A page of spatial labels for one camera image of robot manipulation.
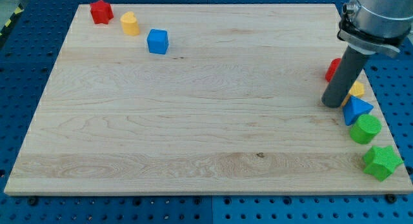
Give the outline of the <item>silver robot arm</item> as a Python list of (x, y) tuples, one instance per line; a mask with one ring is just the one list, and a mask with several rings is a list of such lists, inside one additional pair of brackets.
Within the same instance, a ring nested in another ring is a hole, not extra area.
[(337, 37), (364, 54), (396, 57), (411, 24), (412, 0), (349, 0)]

